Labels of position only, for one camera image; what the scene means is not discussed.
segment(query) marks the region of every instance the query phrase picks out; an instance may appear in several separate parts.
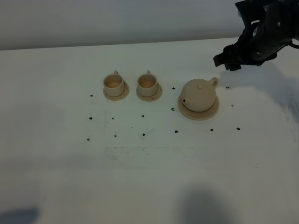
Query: white tabletop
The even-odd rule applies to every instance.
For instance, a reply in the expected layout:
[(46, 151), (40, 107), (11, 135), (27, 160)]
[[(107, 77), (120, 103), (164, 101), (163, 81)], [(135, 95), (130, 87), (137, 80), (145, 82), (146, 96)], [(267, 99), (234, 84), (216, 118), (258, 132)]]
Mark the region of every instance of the white tabletop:
[[(299, 51), (216, 68), (235, 41), (0, 51), (0, 213), (33, 208), (37, 224), (298, 223)], [(130, 87), (121, 101), (103, 95), (114, 70)], [(154, 102), (136, 96), (147, 70), (163, 88)], [(184, 84), (212, 77), (218, 113), (184, 117)]]

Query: white wall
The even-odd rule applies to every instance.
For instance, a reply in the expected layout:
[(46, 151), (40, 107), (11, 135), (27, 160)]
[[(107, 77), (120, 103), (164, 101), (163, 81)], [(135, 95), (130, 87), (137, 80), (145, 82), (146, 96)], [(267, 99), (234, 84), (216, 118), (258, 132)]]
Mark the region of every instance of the white wall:
[(238, 36), (237, 0), (0, 0), (0, 49)]

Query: beige ceramic cup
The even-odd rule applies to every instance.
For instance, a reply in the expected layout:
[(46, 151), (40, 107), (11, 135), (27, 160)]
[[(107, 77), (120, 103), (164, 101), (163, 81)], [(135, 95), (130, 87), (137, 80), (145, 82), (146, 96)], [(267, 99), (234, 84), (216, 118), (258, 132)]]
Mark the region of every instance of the beige ceramic cup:
[(147, 71), (146, 74), (141, 75), (137, 80), (137, 91), (143, 97), (154, 96), (158, 91), (157, 78)]
[(125, 91), (125, 82), (117, 71), (107, 76), (103, 81), (103, 85), (105, 93), (111, 97), (118, 97)]

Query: beige ceramic teapot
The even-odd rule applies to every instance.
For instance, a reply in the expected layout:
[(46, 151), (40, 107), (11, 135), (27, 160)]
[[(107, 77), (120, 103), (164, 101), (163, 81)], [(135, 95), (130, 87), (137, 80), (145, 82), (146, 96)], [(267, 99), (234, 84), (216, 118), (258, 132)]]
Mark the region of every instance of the beige ceramic teapot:
[(219, 101), (215, 88), (218, 79), (209, 81), (194, 79), (186, 83), (178, 99), (180, 111), (187, 117), (195, 120), (208, 119), (214, 116), (219, 108)]

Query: cup handle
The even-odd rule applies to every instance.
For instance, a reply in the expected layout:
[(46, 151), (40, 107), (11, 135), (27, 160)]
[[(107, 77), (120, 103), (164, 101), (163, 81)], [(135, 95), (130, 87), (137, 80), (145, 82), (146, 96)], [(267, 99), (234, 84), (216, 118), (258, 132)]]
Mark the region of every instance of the cup handle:
[(216, 77), (211, 78), (211, 79), (209, 80), (209, 83), (216, 89), (216, 87), (217, 87), (217, 85), (218, 85), (218, 83), (219, 83), (219, 79), (216, 78)]

